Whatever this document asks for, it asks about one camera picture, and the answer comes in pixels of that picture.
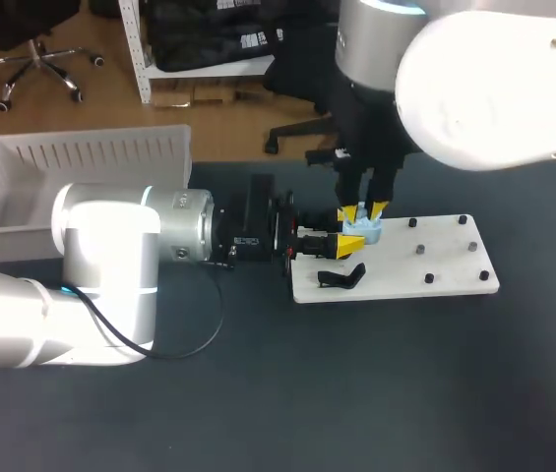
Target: white plastic basket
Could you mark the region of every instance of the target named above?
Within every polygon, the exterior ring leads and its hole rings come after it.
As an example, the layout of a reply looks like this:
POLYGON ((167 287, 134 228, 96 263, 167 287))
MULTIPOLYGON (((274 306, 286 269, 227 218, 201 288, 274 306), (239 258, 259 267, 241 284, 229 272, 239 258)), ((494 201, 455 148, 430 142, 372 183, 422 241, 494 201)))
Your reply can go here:
POLYGON ((66 184, 134 183, 171 190, 190 180, 185 125, 0 136, 0 262, 61 257, 50 232, 66 184))

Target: white board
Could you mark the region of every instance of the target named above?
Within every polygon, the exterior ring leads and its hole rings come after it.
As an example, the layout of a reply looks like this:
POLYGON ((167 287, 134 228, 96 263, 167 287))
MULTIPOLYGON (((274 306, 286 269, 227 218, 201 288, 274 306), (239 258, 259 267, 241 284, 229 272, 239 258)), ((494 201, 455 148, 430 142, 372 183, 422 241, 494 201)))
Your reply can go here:
MULTIPOLYGON (((385 219, 383 235, 376 245, 366 246, 346 261, 297 256, 292 262, 293 298, 297 303, 334 303, 397 298, 449 297, 496 293, 500 287, 474 218, 459 224, 459 215, 385 219), (469 250, 476 243, 475 252, 469 250), (424 254, 416 254, 418 245, 424 254), (367 273, 351 290, 320 288, 317 272, 328 270, 350 275, 360 263, 367 273), (479 275, 487 270, 489 278, 479 275), (435 278, 425 281, 427 273, 435 278)), ((305 234, 323 235, 300 228, 305 234)))

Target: black bag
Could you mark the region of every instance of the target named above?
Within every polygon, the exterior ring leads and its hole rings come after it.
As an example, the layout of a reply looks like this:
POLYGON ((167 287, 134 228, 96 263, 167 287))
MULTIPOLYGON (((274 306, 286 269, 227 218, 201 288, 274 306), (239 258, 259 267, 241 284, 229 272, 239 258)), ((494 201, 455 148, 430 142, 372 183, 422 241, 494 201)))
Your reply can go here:
POLYGON ((150 0, 154 61, 162 71, 177 72, 270 55, 286 25, 335 18, 320 2, 339 0, 150 0))
POLYGON ((149 42, 169 32, 211 33, 222 27, 257 24, 261 0, 151 0, 149 42))
POLYGON ((158 42, 152 44, 152 51, 159 69, 177 72, 267 56, 271 47, 262 27, 243 25, 221 28, 212 34, 202 31, 161 34, 158 42))

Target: black office chair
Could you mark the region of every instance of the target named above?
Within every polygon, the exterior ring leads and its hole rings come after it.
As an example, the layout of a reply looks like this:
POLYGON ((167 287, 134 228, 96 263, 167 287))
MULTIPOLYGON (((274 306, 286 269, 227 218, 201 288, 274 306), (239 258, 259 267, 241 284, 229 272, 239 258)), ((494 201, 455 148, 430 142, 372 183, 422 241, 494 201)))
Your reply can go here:
MULTIPOLYGON (((328 113, 332 78, 336 73, 337 27, 318 25, 290 29, 275 49, 276 60, 265 75, 265 88, 278 94, 311 101, 320 115, 328 113)), ((272 128, 265 153, 278 154, 278 138, 333 135, 338 127, 333 116, 272 128)))
POLYGON ((104 64, 103 57, 83 47, 48 52, 38 39, 42 34, 51 34, 52 28, 75 16, 80 6, 81 0, 0 0, 0 50, 10 50, 27 42, 30 52, 28 56, 0 58, 0 66, 22 65, 2 88, 0 111, 11 109, 11 95, 17 81, 32 69, 49 72, 65 85, 74 101, 83 101, 83 94, 76 82, 52 61, 59 57, 83 54, 92 64, 101 67, 104 64))

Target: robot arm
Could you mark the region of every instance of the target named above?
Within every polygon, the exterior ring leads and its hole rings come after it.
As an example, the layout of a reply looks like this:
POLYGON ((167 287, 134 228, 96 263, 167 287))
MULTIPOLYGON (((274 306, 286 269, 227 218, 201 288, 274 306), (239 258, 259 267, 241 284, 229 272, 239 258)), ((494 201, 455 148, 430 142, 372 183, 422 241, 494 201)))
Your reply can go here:
POLYGON ((361 174, 375 220, 413 145, 466 170, 556 158, 556 2, 343 1, 337 63, 381 123, 380 155, 335 161, 349 223, 361 174))
POLYGON ((396 101, 412 139, 447 165, 556 158, 556 18, 468 11, 435 20, 403 56, 396 101))
MULTIPOLYGON (((63 281, 87 293, 119 332, 140 347, 154 341, 157 239, 148 207, 87 202, 66 222, 63 281)), ((0 274, 0 367, 128 364, 143 359, 73 294, 0 274)))

